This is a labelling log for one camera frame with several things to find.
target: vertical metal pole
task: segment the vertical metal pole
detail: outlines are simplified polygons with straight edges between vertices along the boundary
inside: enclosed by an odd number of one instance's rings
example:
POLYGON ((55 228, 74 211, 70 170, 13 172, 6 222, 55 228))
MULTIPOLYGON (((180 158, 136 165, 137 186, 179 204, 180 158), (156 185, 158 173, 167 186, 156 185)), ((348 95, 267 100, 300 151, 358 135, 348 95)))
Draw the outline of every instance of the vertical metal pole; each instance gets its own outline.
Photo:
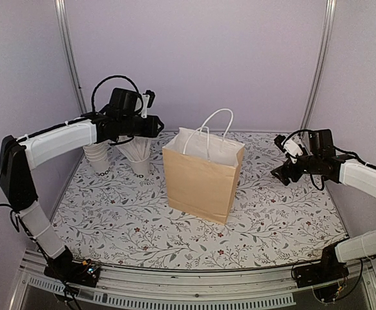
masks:
POLYGON ((317 67, 311 89, 309 93, 306 110, 300 126, 300 129, 307 129, 309 126, 310 118, 315 106, 317 93, 319 92, 320 81, 323 73, 324 64, 326 62, 326 54, 329 48, 329 42, 331 38, 331 29, 333 28, 333 19, 335 17, 336 0, 328 0, 326 5, 326 13, 324 16, 322 41, 320 44, 319 57, 317 59, 317 67))
POLYGON ((67 65, 69 67, 70 78, 72 80, 74 93, 76 100, 78 102, 79 111, 81 114, 86 113, 87 108, 85 100, 83 99, 83 93, 81 89, 81 84, 79 81, 79 75, 76 68, 76 63, 74 61, 72 42, 70 40, 70 33, 67 23, 66 7, 64 0, 55 0, 56 4, 56 15, 57 21, 59 23, 59 29, 61 34, 61 40, 63 43, 63 49, 65 50, 65 55, 67 59, 67 65))

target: bag handle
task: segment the bag handle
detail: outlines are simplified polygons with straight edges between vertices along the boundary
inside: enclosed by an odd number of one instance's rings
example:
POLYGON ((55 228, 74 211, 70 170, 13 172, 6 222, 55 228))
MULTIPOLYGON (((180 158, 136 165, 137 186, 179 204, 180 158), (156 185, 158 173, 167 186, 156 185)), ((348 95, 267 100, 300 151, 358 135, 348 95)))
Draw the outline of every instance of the bag handle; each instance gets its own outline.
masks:
POLYGON ((209 127, 208 126, 201 126, 200 128, 197 128, 197 129, 194 130, 194 132, 188 137, 187 141, 185 142, 185 145, 183 146, 182 154, 185 155, 189 140, 196 134, 197 131, 202 132, 203 128, 207 129, 207 159, 208 159, 208 161, 211 161, 211 159, 209 157, 209 127))
POLYGON ((227 126, 227 128, 226 128, 226 130, 225 130, 225 132, 224 132, 224 135, 222 136, 222 143, 224 143, 225 135, 227 134, 229 128, 231 127, 231 124, 233 123, 233 119, 234 119, 234 113, 233 113, 233 111, 232 111, 231 109, 229 109, 229 108, 221 108, 220 110, 215 111, 214 113, 212 113, 212 114, 211 114, 211 115, 210 115, 210 116, 204 121, 204 123, 202 124, 202 127, 204 127, 204 126, 207 124, 207 122, 208 122, 211 118, 214 117, 215 114, 217 114, 217 113, 219 113, 219 112, 221 112, 221 111, 228 111, 228 112, 231 113, 231 119, 229 120, 228 126, 227 126))

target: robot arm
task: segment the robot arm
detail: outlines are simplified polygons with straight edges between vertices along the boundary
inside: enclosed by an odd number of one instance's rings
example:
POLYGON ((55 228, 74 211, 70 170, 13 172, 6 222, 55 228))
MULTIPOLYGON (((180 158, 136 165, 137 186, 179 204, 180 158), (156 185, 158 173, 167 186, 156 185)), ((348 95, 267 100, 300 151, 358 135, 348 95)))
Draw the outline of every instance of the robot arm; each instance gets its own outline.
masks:
MULTIPOLYGON (((321 175, 363 191, 376 198, 376 169, 359 161, 355 153, 336 155, 330 130, 309 132, 312 155, 306 149, 283 136, 275 144, 286 153, 287 161, 271 171, 284 185, 297 182, 303 174, 321 175)), ((323 250, 320 263, 295 269, 299 287, 337 280, 348 275, 346 262, 376 256, 376 230, 329 245, 323 250)))
POLYGON ((163 129, 158 116, 147 115, 154 93, 115 88, 101 112, 41 130, 29 136, 3 139, 0 154, 0 188, 27 235, 37 243, 49 266, 45 274, 62 281, 96 286, 99 271, 89 260, 73 262, 73 255, 59 239, 38 202, 31 170, 45 161, 76 148, 119 136, 156 137, 163 129))

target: floral tablecloth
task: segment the floral tablecloth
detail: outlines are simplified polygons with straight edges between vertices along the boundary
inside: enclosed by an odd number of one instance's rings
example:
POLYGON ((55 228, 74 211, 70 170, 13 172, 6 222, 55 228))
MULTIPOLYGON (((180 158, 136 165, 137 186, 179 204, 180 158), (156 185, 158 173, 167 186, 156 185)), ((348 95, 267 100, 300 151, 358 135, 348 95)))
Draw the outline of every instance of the floral tablecloth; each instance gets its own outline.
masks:
POLYGON ((245 143, 236 199, 226 225, 170 208, 162 146, 152 142, 151 176, 133 175, 116 147, 108 151, 112 172, 98 177, 80 163, 53 226, 78 258, 163 269, 243 269, 314 260, 346 231, 326 191, 309 178, 283 186, 270 170, 285 159, 276 134, 232 132, 245 143))

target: floral pattern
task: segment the floral pattern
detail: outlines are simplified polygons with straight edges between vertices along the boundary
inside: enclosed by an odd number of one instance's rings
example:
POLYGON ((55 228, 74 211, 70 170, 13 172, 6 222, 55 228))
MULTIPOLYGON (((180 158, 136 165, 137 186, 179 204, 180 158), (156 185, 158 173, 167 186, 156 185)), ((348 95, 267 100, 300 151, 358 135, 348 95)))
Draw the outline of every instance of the floral pattern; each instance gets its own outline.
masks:
POLYGON ((283 186, 270 170, 285 160, 275 134, 232 132, 245 143, 236 199, 226 225, 170 208, 162 147, 152 142, 151 175, 132 173, 116 147, 111 171, 97 176, 84 158, 61 202, 53 226, 77 258, 162 269, 244 269, 320 258, 346 231, 326 191, 310 179, 283 186))

